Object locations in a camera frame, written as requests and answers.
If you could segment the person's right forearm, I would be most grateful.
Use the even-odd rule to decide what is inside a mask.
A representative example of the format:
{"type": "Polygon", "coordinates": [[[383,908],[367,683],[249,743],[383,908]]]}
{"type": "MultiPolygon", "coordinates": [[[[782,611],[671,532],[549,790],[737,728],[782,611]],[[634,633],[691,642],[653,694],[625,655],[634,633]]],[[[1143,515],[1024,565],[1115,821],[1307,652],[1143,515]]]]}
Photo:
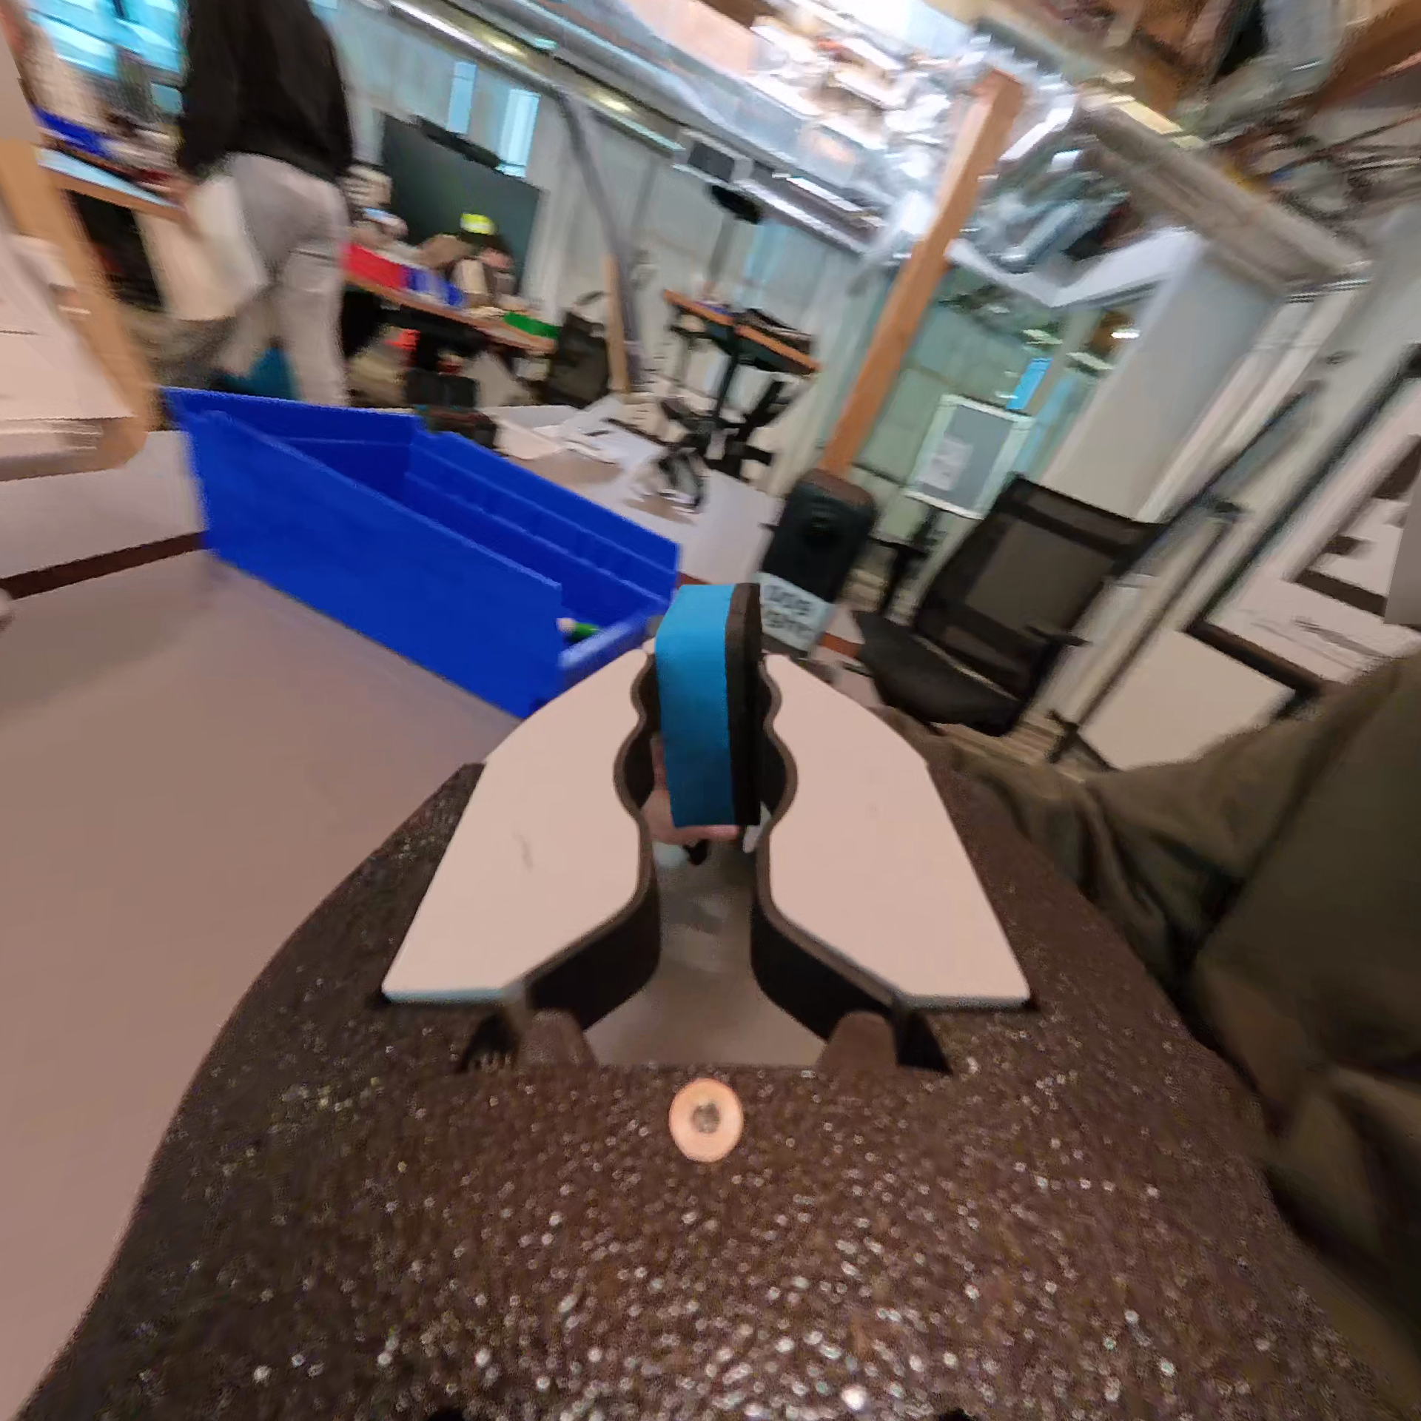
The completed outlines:
{"type": "Polygon", "coordinates": [[[1301,1230],[1418,1295],[1418,654],[1195,757],[1081,777],[881,717],[983,786],[1246,1079],[1301,1230]]]}

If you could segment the standing desk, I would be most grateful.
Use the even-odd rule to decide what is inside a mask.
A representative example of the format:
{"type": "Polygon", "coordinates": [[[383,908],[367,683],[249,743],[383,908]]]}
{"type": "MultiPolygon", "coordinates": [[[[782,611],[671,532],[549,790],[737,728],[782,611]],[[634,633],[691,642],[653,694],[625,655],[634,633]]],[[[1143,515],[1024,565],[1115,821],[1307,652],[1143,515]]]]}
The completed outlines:
{"type": "Polygon", "coordinates": [[[752,307],[671,288],[662,299],[675,316],[671,331],[684,353],[709,346],[722,365],[709,405],[694,407],[679,393],[660,399],[662,414],[682,433],[666,445],[656,469],[668,488],[699,490],[709,473],[749,484],[756,469],[770,469],[776,457],[761,444],[761,433],[790,410],[822,370],[813,340],[752,307]]]}

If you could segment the loose white papers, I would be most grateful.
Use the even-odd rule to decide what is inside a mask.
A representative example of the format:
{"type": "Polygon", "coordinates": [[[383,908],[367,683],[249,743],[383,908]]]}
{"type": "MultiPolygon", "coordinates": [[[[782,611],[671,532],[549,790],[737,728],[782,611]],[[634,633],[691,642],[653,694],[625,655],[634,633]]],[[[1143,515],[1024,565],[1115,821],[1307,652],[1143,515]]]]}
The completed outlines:
{"type": "Polygon", "coordinates": [[[665,453],[656,439],[591,405],[511,404],[491,407],[487,414],[496,426],[496,448],[527,466],[583,458],[629,472],[656,463],[665,453]]]}

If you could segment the blue whiteboard eraser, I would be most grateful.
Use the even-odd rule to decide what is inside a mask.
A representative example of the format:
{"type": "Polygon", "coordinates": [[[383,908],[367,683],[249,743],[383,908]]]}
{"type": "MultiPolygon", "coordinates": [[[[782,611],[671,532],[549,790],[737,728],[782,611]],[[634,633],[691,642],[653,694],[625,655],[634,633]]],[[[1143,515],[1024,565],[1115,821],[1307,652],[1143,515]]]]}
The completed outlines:
{"type": "Polygon", "coordinates": [[[681,586],[651,654],[672,823],[679,830],[758,824],[765,716],[759,586],[681,586]]]}

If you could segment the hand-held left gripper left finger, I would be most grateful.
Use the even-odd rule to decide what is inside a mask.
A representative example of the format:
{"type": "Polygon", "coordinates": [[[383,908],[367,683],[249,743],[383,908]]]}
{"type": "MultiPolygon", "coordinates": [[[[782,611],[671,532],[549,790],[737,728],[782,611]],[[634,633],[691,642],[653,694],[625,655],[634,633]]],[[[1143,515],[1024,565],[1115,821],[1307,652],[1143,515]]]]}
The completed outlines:
{"type": "Polygon", "coordinates": [[[557,1011],[594,1027],[662,954],[651,655],[628,651],[524,719],[469,800],[382,979],[394,1005],[557,1011]]]}

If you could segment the black office chair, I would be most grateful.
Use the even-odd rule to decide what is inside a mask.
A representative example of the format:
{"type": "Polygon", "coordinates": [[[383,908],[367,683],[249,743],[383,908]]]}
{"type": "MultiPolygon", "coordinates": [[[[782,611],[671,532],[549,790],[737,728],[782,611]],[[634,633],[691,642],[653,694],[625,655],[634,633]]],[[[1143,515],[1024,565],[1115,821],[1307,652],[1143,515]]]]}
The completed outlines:
{"type": "Polygon", "coordinates": [[[879,701],[916,723],[1005,737],[1162,531],[1015,473],[907,621],[859,615],[859,663],[879,701]]]}

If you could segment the poster on black easel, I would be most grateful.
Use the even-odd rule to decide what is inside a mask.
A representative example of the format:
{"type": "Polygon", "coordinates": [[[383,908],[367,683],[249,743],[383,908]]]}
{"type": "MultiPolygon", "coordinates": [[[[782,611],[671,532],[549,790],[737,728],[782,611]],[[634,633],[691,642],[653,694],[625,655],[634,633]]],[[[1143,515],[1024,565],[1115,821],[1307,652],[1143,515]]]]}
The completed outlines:
{"type": "Polygon", "coordinates": [[[1150,611],[1110,680],[1058,731],[1047,760],[1132,769],[1181,760],[1236,731],[1297,713],[1334,686],[1418,649],[1418,343],[1317,448],[1295,488],[1187,618],[1180,595],[1246,509],[1211,509],[1168,601],[1150,611]]]}

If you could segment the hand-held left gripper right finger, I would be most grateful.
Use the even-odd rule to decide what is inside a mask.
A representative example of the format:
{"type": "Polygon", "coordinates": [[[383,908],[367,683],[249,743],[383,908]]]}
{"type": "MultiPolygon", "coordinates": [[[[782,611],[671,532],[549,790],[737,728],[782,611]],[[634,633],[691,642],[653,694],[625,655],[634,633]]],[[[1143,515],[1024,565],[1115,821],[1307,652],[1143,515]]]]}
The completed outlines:
{"type": "Polygon", "coordinates": [[[866,1068],[949,1068],[934,1024],[1032,988],[924,754],[786,654],[759,669],[753,977],[866,1068]]]}

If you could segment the wooden post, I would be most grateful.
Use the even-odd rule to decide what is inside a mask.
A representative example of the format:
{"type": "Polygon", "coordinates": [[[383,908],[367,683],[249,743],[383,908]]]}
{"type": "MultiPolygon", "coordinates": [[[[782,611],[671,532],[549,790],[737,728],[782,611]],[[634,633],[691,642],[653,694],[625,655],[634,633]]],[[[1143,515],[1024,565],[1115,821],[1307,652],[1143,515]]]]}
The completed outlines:
{"type": "Polygon", "coordinates": [[[893,390],[928,300],[949,267],[950,244],[973,214],[989,170],[1021,114],[1023,84],[990,68],[974,84],[933,199],[931,219],[899,265],[862,364],[823,444],[819,469],[847,479],[893,390]]]}

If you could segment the black monitor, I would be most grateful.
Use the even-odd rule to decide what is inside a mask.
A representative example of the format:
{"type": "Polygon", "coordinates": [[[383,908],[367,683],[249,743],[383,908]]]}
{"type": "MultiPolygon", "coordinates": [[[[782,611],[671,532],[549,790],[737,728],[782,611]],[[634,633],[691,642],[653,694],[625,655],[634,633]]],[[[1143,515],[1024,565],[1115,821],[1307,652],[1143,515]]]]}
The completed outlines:
{"type": "Polygon", "coordinates": [[[524,276],[543,199],[542,188],[452,145],[453,134],[423,119],[383,115],[380,168],[389,210],[419,245],[440,236],[502,239],[517,278],[524,276]]]}

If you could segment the blue plastic bin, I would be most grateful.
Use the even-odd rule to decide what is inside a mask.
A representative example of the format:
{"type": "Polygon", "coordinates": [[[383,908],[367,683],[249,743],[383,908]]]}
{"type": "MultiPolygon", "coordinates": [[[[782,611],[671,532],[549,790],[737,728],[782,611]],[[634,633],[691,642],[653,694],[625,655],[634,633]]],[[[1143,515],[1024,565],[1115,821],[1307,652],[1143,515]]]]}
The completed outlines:
{"type": "Polygon", "coordinates": [[[232,568],[527,717],[635,648],[676,541],[413,414],[169,387],[232,568]],[[565,645],[560,617],[602,627],[565,645]]]}

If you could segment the wooden-top desk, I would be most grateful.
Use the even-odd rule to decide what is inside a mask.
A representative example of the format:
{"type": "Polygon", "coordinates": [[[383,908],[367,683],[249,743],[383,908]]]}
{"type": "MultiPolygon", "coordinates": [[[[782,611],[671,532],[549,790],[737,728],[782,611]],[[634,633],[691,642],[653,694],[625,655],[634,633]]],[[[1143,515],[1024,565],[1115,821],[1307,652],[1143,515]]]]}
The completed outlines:
{"type": "Polygon", "coordinates": [[[391,310],[400,310],[395,324],[410,327],[413,316],[422,316],[444,327],[475,333],[489,343],[503,346],[530,358],[548,358],[557,349],[554,336],[542,336],[508,324],[502,316],[468,307],[454,307],[419,293],[397,290],[361,275],[346,273],[345,285],[363,291],[391,310]]]}

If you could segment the grey notice board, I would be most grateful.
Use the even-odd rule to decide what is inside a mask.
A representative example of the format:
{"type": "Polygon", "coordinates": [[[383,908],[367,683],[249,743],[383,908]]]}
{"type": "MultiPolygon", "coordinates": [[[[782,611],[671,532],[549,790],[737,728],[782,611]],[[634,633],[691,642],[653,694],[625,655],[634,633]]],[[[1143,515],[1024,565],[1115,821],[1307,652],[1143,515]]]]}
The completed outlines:
{"type": "Polygon", "coordinates": [[[903,495],[977,522],[1015,470],[1030,414],[946,393],[938,399],[903,495]]]}

